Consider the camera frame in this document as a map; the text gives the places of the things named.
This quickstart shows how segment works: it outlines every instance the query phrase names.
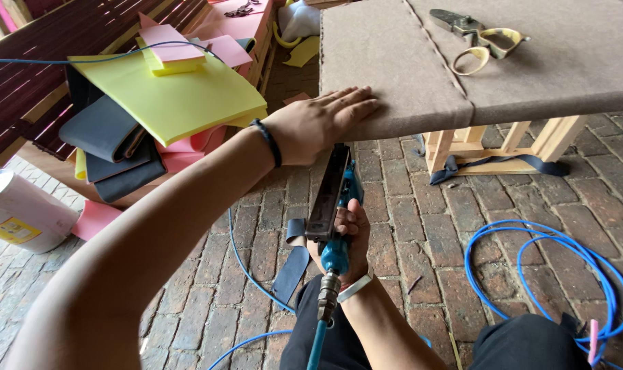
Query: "black braided bracelet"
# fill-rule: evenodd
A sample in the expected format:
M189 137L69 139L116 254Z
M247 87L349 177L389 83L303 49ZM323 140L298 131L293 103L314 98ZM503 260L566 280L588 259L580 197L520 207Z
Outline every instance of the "black braided bracelet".
M274 168L278 169L282 167L282 153L279 151L279 147L277 143L274 141L273 135L270 134L266 126L261 123L261 120L254 119L250 126L257 126L263 135L263 139L268 143L268 146L271 148L274 157Z

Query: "black pants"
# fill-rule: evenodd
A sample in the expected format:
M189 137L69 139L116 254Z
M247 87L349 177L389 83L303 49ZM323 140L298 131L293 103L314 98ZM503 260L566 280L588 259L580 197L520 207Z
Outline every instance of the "black pants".
M316 333L316 310L321 275L296 296L298 320L284 348L280 370L307 368ZM370 369L364 348L339 305L327 330L319 369ZM522 315L480 331L469 370L590 370L581 351L562 326L539 315Z

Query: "scissors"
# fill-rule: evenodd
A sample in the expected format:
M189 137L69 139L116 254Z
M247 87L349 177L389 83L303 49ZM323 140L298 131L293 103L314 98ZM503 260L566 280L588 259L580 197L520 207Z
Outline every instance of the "scissors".
M480 71L489 61L489 56L496 59L507 57L522 41L530 41L528 36L510 28L485 28L471 16L452 13L442 9L432 9L431 19L439 27L463 37L469 45L467 50L457 55L451 64L451 70L460 76L469 76ZM455 66L461 57L472 54L480 60L480 65L471 71L459 72Z

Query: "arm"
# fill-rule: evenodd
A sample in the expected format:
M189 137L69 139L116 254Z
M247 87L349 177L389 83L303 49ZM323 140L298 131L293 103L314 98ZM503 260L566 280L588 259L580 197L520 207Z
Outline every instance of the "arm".
M312 164L375 109L370 93L332 92L264 119L283 164ZM260 131L247 128L127 209L37 298L6 368L139 369L143 310L211 224L273 166Z
M348 249L349 269L339 278L342 286L349 286L368 272L366 253L371 225L366 211L356 199L351 199L348 209L337 211L334 224L338 232L352 237ZM309 242L307 247L319 269L324 272L316 243ZM341 308L357 333L374 370L447 369L437 353L428 347L400 315L376 276L341 303Z

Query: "hand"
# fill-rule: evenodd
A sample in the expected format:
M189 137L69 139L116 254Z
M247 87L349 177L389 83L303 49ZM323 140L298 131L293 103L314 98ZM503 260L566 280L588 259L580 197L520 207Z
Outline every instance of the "hand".
M341 285L350 285L369 272L366 253L369 250L371 223L369 223L366 211L359 205L359 202L356 199L350 199L347 209L339 208L337 210L334 227L341 235L348 234L352 237L348 246L348 272L339 277ZM318 268L326 273L321 265L317 243L312 240L307 241L307 249Z
M282 164L313 164L349 128L377 108L371 88L347 88L291 103L261 120L282 153Z

